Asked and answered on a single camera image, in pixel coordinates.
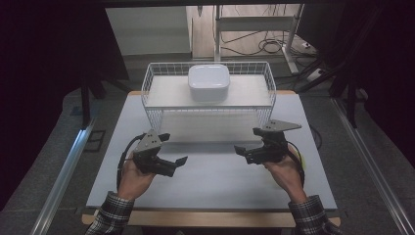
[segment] white wire rack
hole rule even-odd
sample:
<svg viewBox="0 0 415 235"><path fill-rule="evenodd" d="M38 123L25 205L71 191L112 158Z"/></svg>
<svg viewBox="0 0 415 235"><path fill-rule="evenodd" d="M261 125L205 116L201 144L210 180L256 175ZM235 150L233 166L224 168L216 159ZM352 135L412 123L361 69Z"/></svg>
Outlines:
<svg viewBox="0 0 415 235"><path fill-rule="evenodd" d="M229 69L228 97L220 103L192 100L188 72L195 65ZM251 142L253 127L266 124L276 91L266 62L152 63L142 86L142 102L152 128L170 133L169 142Z"/></svg>

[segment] wall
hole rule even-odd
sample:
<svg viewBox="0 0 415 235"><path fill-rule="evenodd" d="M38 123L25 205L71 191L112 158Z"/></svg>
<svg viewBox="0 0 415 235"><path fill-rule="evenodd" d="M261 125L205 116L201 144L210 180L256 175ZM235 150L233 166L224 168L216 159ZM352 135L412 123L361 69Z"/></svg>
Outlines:
<svg viewBox="0 0 415 235"><path fill-rule="evenodd" d="M190 52L186 7L106 11L122 56Z"/></svg>

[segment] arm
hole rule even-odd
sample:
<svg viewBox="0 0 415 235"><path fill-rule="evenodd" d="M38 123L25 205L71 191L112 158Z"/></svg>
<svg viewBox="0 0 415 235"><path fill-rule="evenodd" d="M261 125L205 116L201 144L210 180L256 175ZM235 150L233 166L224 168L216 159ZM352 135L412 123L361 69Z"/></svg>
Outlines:
<svg viewBox="0 0 415 235"><path fill-rule="evenodd" d="M300 175L296 164L288 156L280 163L264 163L272 177L290 197L289 208L296 222L296 231L305 235L342 234L340 229L332 224L324 211L318 196L307 197L301 186Z"/></svg>
<svg viewBox="0 0 415 235"><path fill-rule="evenodd" d="M133 161L127 160L118 192L108 193L106 201L85 234L120 234L128 223L135 199L146 192L155 176L153 173L143 174Z"/></svg>

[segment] plaid shirt sleeve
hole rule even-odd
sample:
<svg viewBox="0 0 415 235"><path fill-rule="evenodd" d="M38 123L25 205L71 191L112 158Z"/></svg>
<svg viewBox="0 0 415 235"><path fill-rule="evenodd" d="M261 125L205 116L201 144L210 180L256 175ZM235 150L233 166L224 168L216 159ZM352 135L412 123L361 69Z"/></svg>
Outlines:
<svg viewBox="0 0 415 235"><path fill-rule="evenodd" d="M308 197L303 204L289 203L289 208L297 225L296 234L342 234L339 227L327 218L318 195Z"/></svg>
<svg viewBox="0 0 415 235"><path fill-rule="evenodd" d="M121 199L116 193L109 192L97 217L85 234L121 234L128 223L133 207L134 201Z"/></svg>

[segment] plastic food container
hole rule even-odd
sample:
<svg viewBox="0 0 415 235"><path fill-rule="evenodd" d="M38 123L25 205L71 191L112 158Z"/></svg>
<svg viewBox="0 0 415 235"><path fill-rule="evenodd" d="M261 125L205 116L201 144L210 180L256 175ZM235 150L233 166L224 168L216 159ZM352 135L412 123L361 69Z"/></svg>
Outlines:
<svg viewBox="0 0 415 235"><path fill-rule="evenodd" d="M196 102L222 102L228 96L229 69L223 65L200 65L189 69L189 87Z"/></svg>

